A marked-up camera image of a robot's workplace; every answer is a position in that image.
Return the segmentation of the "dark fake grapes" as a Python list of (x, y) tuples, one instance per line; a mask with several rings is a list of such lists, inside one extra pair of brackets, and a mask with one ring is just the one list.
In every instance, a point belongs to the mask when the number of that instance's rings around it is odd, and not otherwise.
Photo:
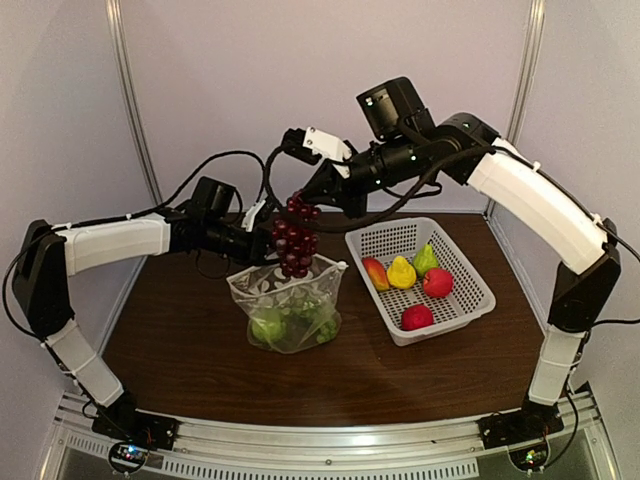
[[(321, 210), (303, 201), (296, 192), (287, 200), (287, 212), (302, 221), (314, 221)], [(272, 237), (282, 274), (286, 278), (306, 277), (317, 252), (318, 235), (278, 216), (273, 222)]]

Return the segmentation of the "clear polka dot zip bag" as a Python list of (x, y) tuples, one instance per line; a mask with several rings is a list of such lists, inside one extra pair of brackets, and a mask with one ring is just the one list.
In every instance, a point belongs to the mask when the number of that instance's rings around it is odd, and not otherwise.
[[(227, 283), (231, 298), (248, 317), (249, 343), (259, 349), (280, 354), (295, 354), (319, 346), (300, 348), (288, 333), (287, 319), (294, 308), (301, 307), (306, 301), (331, 302), (337, 310), (339, 288), (347, 268), (348, 264), (344, 261), (316, 255), (304, 278), (286, 278), (279, 266), (250, 267), (229, 276)], [(279, 342), (264, 344), (254, 339), (249, 322), (262, 309), (277, 309), (281, 312), (286, 333)]]

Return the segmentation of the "green fake apple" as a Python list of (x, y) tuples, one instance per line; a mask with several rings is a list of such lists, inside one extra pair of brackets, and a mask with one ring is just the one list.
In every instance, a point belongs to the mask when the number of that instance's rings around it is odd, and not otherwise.
[(258, 310), (249, 326), (254, 339), (264, 344), (279, 342), (286, 333), (285, 321), (277, 309)]

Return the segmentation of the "orange red fake mango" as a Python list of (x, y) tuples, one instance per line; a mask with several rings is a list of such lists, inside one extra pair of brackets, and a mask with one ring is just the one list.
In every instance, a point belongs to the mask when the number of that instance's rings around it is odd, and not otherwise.
[(384, 292), (390, 289), (386, 269), (379, 260), (366, 257), (362, 259), (362, 264), (376, 291)]

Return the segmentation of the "green fake grapes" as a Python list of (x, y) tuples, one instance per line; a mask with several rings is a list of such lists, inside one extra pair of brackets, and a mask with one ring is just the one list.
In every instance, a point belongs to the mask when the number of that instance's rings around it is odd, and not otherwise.
[(332, 341), (340, 329), (340, 316), (331, 302), (306, 301), (287, 319), (288, 333), (297, 345), (313, 347)]

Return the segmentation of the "yellow fake pear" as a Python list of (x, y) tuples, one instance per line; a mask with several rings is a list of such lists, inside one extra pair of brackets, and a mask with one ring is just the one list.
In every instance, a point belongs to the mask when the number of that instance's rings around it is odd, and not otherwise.
[(386, 271), (389, 284), (397, 289), (410, 289), (417, 280), (414, 267), (403, 256), (396, 256)]

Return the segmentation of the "green fake pear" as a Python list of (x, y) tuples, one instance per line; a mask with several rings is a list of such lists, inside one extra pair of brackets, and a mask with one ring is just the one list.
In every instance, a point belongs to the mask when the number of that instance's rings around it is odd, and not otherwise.
[(419, 251), (416, 252), (412, 265), (418, 277), (424, 277), (425, 274), (439, 267), (439, 261), (434, 253), (433, 246), (426, 243)]

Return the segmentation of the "red fake apple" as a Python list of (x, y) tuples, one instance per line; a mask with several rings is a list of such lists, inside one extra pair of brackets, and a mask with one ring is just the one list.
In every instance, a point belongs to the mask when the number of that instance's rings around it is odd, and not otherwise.
[(407, 308), (401, 315), (401, 328), (404, 331), (414, 331), (434, 324), (434, 315), (425, 305), (414, 305)]

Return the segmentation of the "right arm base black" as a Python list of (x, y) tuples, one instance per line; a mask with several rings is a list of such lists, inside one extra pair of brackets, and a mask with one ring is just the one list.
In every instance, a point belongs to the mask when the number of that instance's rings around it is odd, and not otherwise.
[(564, 429), (557, 406), (535, 403), (525, 403), (508, 413), (492, 413), (476, 423), (485, 449), (543, 439)]

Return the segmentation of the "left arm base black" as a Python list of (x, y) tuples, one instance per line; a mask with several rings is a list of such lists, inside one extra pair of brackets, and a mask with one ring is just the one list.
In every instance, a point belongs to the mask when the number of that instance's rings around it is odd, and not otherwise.
[(127, 388), (109, 405), (99, 403), (92, 395), (89, 398), (96, 409), (91, 426), (94, 433), (151, 450), (173, 449), (178, 420), (139, 410), (135, 396)]

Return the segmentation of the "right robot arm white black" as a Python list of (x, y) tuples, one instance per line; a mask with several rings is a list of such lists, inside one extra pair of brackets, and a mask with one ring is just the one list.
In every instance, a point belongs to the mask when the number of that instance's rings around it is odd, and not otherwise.
[(367, 150), (356, 152), (313, 127), (302, 131), (305, 160), (316, 167), (301, 192), (305, 201), (341, 209), (347, 229), (355, 230), (371, 223), (370, 193), (406, 180), (421, 187), (445, 174), (510, 211), (559, 256), (548, 330), (523, 404), (511, 415), (517, 425), (547, 427), (621, 274), (614, 224), (591, 213), (477, 117), (459, 113), (436, 123), (405, 77), (357, 101), (374, 134)]

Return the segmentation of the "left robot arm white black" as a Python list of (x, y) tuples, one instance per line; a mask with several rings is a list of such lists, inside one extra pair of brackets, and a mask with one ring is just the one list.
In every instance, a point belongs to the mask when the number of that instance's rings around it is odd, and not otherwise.
[(260, 224), (274, 205), (260, 198), (227, 219), (233, 186), (201, 178), (191, 197), (129, 214), (66, 224), (32, 222), (7, 269), (2, 289), (25, 317), (23, 332), (35, 338), (96, 407), (112, 428), (131, 433), (137, 422), (133, 396), (81, 330), (70, 285), (87, 271), (132, 259), (208, 251), (237, 264), (261, 265), (269, 255), (269, 233)]

